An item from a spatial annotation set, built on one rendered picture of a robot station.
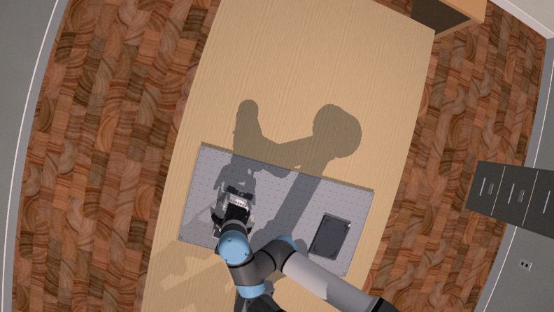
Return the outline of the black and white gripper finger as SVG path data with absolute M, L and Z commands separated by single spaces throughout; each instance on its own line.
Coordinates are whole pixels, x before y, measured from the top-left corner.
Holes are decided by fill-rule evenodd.
M 219 201 L 215 209 L 211 207 L 210 210 L 213 222 L 220 226 L 220 224 L 222 224 L 221 221 L 225 216 L 225 212 L 222 210 L 222 202 Z
M 248 221 L 247 221 L 247 224 L 246 224 L 246 228 L 247 228 L 247 233 L 248 233 L 248 234 L 251 232 L 253 226 L 255 225 L 255 223 L 253 223 L 254 216 L 255 216 L 255 214 L 252 214 L 252 215 L 248 218 Z

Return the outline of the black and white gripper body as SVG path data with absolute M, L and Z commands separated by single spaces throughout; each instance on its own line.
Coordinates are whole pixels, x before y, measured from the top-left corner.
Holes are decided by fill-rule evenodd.
M 248 218 L 250 217 L 250 210 L 248 210 L 247 212 L 247 209 L 237 206 L 235 204 L 231 204 L 230 202 L 228 203 L 227 207 L 228 209 L 225 212 L 225 216 L 223 218 L 222 224 L 224 224 L 228 220 L 240 220 L 244 225 L 246 225 Z M 222 227 L 222 224 L 220 224 L 220 228 Z

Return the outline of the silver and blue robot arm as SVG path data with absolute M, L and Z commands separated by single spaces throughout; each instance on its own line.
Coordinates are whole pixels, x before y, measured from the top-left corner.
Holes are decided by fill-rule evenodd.
M 270 240 L 253 254 L 247 228 L 240 220 L 228 220 L 219 231 L 215 254 L 226 262 L 244 298 L 261 295 L 266 288 L 264 279 L 279 270 L 341 312 L 400 312 L 390 302 L 368 295 L 297 252 L 296 243 L 287 235 Z M 261 295 L 246 312 L 287 311 L 269 295 Z

